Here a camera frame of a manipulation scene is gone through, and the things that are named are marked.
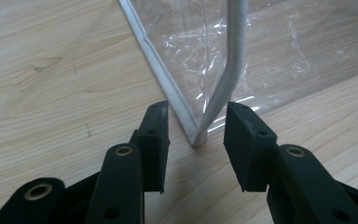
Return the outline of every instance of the screw hole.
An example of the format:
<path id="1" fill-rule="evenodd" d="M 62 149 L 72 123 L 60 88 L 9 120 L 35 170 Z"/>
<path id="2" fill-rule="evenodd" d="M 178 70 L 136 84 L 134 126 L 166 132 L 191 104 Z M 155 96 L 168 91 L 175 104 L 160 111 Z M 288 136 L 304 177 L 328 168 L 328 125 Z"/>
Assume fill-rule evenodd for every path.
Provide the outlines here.
<path id="1" fill-rule="evenodd" d="M 118 156 L 127 156 L 132 153 L 132 148 L 130 147 L 120 147 L 115 150 L 115 154 Z"/>
<path id="2" fill-rule="evenodd" d="M 28 189 L 27 192 L 25 192 L 24 198 L 27 201 L 39 200 L 48 195 L 52 189 L 53 186 L 51 184 L 41 183 Z"/>
<path id="3" fill-rule="evenodd" d="M 120 216 L 120 211 L 114 207 L 111 207 L 106 209 L 104 216 L 106 219 L 115 219 Z"/>
<path id="4" fill-rule="evenodd" d="M 295 148 L 295 147 L 287 148 L 286 152 L 292 156 L 295 156 L 295 157 L 304 157 L 305 156 L 305 152 L 303 150 L 301 150 L 299 148 Z"/>
<path id="5" fill-rule="evenodd" d="M 348 214 L 340 209 L 336 209 L 336 208 L 333 208 L 331 209 L 331 214 L 333 214 L 333 216 L 338 219 L 338 220 L 341 220 L 341 221 L 349 221 L 350 220 L 350 216 L 348 216 Z"/>

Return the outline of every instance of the wooden table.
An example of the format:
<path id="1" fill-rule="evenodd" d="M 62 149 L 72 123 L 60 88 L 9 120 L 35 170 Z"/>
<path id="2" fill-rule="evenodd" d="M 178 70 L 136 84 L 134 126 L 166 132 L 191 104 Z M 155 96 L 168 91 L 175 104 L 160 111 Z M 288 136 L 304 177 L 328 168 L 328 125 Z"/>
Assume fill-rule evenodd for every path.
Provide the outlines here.
<path id="1" fill-rule="evenodd" d="M 165 99 L 117 1 L 0 1 L 0 208 L 35 178 L 96 173 Z M 358 75 L 261 117 L 358 188 Z M 191 148 L 170 112 L 165 194 L 146 194 L 147 223 L 271 222 L 266 193 L 241 192 L 222 131 Z"/>

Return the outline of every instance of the light wood surface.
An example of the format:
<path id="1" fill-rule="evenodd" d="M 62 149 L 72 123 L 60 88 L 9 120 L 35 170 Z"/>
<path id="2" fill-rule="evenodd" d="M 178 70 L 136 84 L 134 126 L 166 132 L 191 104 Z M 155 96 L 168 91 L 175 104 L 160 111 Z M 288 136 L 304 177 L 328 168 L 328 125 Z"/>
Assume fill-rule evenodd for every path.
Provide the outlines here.
<path id="1" fill-rule="evenodd" d="M 117 1 L 0 1 L 0 207 L 35 178 L 94 174 L 165 98 Z M 358 75 L 261 117 L 358 188 Z M 272 222 L 265 193 L 241 192 L 222 131 L 191 148 L 170 112 L 165 194 L 146 194 L 146 223 Z"/>

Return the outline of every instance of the plastic wrap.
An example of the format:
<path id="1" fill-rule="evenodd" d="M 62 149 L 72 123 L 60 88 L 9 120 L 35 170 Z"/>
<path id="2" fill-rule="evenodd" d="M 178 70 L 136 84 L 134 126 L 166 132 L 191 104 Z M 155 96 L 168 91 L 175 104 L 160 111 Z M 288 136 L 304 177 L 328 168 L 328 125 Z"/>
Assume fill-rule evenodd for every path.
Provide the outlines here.
<path id="1" fill-rule="evenodd" d="M 226 1 L 120 3 L 190 136 L 225 68 Z M 269 111 L 358 74 L 358 1 L 251 0 L 243 41 L 244 71 L 231 100 Z M 208 133 L 224 125 L 225 113 Z"/>

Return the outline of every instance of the transparent plastic film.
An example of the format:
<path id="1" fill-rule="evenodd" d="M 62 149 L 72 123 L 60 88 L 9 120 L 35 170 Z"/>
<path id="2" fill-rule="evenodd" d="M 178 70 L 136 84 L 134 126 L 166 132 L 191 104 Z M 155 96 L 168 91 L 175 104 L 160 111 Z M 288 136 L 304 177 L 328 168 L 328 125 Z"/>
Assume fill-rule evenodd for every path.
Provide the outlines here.
<path id="1" fill-rule="evenodd" d="M 194 144 L 190 138 L 226 78 L 227 1 L 120 3 Z M 245 26 L 246 57 L 230 99 L 257 113 L 358 74 L 358 1 L 251 0 Z M 209 134 L 224 126 L 225 114 L 223 108 Z"/>

